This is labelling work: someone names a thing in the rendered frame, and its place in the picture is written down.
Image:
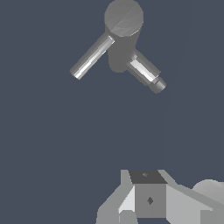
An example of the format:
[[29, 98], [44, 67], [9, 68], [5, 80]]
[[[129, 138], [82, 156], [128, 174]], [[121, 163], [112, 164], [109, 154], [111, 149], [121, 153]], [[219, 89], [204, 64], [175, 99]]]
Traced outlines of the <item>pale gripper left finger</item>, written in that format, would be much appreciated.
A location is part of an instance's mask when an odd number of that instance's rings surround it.
[[150, 171], [121, 170], [121, 184], [97, 211], [95, 224], [138, 224], [150, 218]]

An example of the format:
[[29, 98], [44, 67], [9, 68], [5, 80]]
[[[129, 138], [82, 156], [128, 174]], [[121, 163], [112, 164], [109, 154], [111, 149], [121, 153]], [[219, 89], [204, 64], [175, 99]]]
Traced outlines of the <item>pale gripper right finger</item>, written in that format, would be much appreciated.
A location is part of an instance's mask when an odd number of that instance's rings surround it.
[[164, 170], [151, 170], [150, 181], [151, 218], [171, 224], [224, 224], [224, 183], [205, 179], [190, 189]]

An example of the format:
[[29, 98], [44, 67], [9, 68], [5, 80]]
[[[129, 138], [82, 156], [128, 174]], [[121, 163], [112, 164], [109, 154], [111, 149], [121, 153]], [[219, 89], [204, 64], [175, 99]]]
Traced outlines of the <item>grey faucet body with spout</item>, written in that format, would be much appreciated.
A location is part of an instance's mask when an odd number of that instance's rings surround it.
[[160, 71], [137, 49], [144, 12], [135, 0], [114, 0], [104, 13], [105, 32], [115, 40], [108, 49], [108, 63], [115, 73], [128, 70], [155, 94], [166, 87]]

